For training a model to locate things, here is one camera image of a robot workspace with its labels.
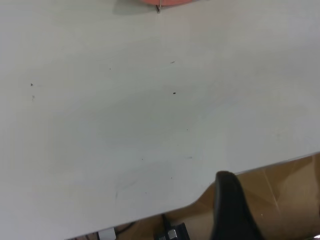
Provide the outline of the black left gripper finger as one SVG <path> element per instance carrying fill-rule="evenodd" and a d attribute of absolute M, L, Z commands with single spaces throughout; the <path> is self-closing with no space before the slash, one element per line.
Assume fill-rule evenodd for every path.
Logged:
<path fill-rule="evenodd" d="M 229 171 L 215 175 L 212 240 L 263 240 L 242 185 Z"/>

